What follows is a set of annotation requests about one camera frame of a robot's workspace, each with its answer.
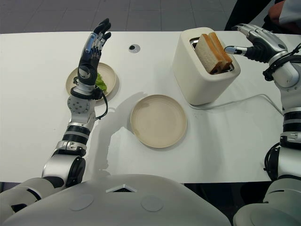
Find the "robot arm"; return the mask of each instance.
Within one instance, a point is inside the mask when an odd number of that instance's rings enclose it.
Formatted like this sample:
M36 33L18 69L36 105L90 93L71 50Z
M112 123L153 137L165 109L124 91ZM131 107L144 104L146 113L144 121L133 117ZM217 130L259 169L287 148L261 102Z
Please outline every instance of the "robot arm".
M274 80L281 94L283 133L280 135L280 147L275 145L266 156L265 170L272 180L301 178L301 56L294 55L301 44L288 52L275 34L256 25L239 24L233 30L242 32L253 46L227 46L225 52L269 63L263 75L267 81Z
M63 139L56 145L55 151L47 161L42 178L29 179L16 187L0 194L0 225L14 213L34 202L76 185L82 181L85 171L86 144L96 118L94 106L96 100L105 96L95 86L97 66L102 48L110 38L109 19L102 21L89 35L83 48L78 67L78 81L71 89L67 104L71 111L71 120Z

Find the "plate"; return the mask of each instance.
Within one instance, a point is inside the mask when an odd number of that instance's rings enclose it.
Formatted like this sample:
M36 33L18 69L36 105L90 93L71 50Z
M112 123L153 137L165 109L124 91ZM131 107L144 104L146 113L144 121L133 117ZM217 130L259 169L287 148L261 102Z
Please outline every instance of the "plate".
M67 78L66 81L66 90L68 92L69 95L71 95L70 93L70 89L72 87L75 87L75 84L73 83L73 78L77 76L77 69L75 68L69 75L69 77ZM98 73L100 73L101 77L103 78L104 83L107 85L107 90L105 91L105 95L109 95L112 90L114 89L115 85L116 85L116 74L114 72L114 70L104 64L104 63L99 63L98 67L97 67L97 71Z
M133 108L131 127L147 146L163 148L174 145L185 134L187 119L181 105L164 95L151 95Z

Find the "black pants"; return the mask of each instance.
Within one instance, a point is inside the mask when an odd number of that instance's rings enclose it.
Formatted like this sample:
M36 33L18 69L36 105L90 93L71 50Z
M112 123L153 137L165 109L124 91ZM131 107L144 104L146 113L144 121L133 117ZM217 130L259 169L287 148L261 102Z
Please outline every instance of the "black pants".
M231 27L237 24L248 24L269 4L271 0L237 0L225 31L231 31Z

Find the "table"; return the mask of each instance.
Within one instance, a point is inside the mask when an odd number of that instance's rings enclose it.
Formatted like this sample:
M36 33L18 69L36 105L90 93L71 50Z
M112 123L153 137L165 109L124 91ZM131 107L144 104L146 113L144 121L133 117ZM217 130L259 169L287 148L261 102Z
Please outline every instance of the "table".
M171 70L179 34L112 32L101 62L115 70L119 85L108 97L108 115L95 124L90 135L85 179L139 173L181 183L269 180L262 169L263 159L279 140L282 116L260 97L212 110L192 109ZM217 34L226 45L250 46L239 32ZM22 182L41 176L66 130L70 112L65 81L78 66L88 35L0 35L0 181ZM290 50L301 42L298 35L279 37ZM131 44L139 44L141 51L130 53ZM236 59L241 74L215 103L266 94L281 108L279 91L262 75L267 64L242 56ZM149 148L131 132L129 116L134 105L152 94L170 96L185 110L187 132L172 147ZM96 115L104 110L101 103L95 107Z

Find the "toast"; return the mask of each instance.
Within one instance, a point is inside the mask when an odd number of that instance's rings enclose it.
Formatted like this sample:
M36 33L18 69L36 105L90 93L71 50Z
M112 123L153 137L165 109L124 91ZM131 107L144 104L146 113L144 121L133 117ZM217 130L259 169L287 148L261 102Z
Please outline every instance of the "toast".
M195 52L210 74L218 74L229 69L232 60L224 51L224 48L214 32L202 34L198 39Z
M224 47L222 46L221 42L218 40L217 35L214 32L209 33L209 37L211 38L211 41L213 42L215 48L221 56L223 57L223 62L222 62L222 71L229 69L232 59L228 56L228 54L224 51Z
M224 59L207 34L200 36L195 52L208 73L216 74L221 72L221 64Z

